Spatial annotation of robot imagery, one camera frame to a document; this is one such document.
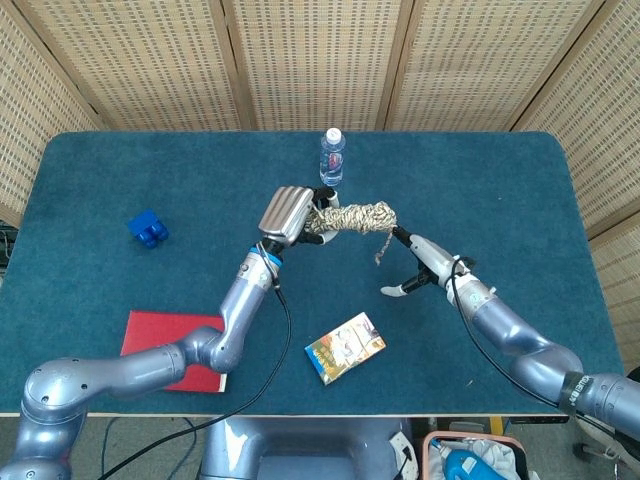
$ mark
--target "woven screen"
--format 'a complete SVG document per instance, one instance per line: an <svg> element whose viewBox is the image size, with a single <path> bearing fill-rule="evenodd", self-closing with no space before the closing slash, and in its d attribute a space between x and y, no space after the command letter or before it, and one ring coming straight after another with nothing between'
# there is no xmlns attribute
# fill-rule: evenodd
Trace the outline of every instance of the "woven screen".
<svg viewBox="0 0 640 480"><path fill-rule="evenodd" d="M47 142L97 122L8 8L0 3L0 218L18 226Z"/></svg>
<svg viewBox="0 0 640 480"><path fill-rule="evenodd" d="M593 248L593 258L625 369L640 366L640 214L625 228Z"/></svg>
<svg viewBox="0 0 640 480"><path fill-rule="evenodd" d="M387 127L501 130L587 0L426 0Z"/></svg>
<svg viewBox="0 0 640 480"><path fill-rule="evenodd" d="M640 4L620 2L518 125L562 143L587 228L640 198L639 32Z"/></svg>
<svg viewBox="0 0 640 480"><path fill-rule="evenodd" d="M207 0L18 3L111 127L240 127Z"/></svg>
<svg viewBox="0 0 640 480"><path fill-rule="evenodd" d="M235 0L257 126L372 130L400 0Z"/></svg>

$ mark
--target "red folder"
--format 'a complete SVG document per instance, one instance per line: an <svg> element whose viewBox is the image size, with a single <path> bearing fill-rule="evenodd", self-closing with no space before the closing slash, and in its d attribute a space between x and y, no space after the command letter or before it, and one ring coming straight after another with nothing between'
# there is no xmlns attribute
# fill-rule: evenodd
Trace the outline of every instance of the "red folder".
<svg viewBox="0 0 640 480"><path fill-rule="evenodd" d="M129 312L120 355L175 342L204 325L224 330L224 320L219 316L132 310ZM202 365L191 365L181 382L166 387L165 390L218 393L224 392L226 380L227 376L224 374L212 372Z"/></svg>

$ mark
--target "blue cube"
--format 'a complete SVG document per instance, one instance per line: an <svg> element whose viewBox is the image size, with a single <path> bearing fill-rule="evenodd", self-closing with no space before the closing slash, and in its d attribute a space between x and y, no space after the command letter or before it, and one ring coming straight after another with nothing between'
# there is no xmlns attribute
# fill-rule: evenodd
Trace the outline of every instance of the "blue cube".
<svg viewBox="0 0 640 480"><path fill-rule="evenodd" d="M169 230L151 209L145 210L127 224L131 235L147 248L155 248L158 241L169 238Z"/></svg>

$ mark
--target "silver metal arm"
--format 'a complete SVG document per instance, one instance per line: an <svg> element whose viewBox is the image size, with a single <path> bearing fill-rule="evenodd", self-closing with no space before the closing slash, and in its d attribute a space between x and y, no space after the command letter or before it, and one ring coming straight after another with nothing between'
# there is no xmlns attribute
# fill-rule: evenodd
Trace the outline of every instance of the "silver metal arm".
<svg viewBox="0 0 640 480"><path fill-rule="evenodd" d="M394 230L421 264L417 277L382 293L394 297L426 283L447 292L457 307L451 283L455 258L435 243L402 228ZM464 263L456 267L460 308L471 324L502 353L514 357L510 374L520 384L556 403L566 413L593 416L640 440L640 384L614 373L585 375L582 362L568 348L548 340L514 313L471 275Z"/></svg>
<svg viewBox="0 0 640 480"><path fill-rule="evenodd" d="M337 206L335 192L322 190ZM25 384L16 448L0 480L68 480L69 456L88 404L104 393L130 397L179 382L189 365L233 370L262 300L277 278L278 253L304 229L317 191L281 187L260 222L264 238L247 254L220 307L224 332L201 327L180 341L119 358L61 358L36 368Z"/></svg>

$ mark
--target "book cover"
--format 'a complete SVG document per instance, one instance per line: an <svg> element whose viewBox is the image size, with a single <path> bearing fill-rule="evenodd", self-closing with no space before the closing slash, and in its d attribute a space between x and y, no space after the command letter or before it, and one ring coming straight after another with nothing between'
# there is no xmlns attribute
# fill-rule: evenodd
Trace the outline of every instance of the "book cover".
<svg viewBox="0 0 640 480"><path fill-rule="evenodd" d="M362 312L305 347L325 385L385 348L384 340Z"/></svg>
<svg viewBox="0 0 640 480"><path fill-rule="evenodd" d="M180 313L129 312L127 331L120 355L147 350L166 343L173 343L203 325L224 330L224 320L219 316ZM181 392L224 392L226 375L213 372L202 365L191 365L182 381L165 390Z"/></svg>

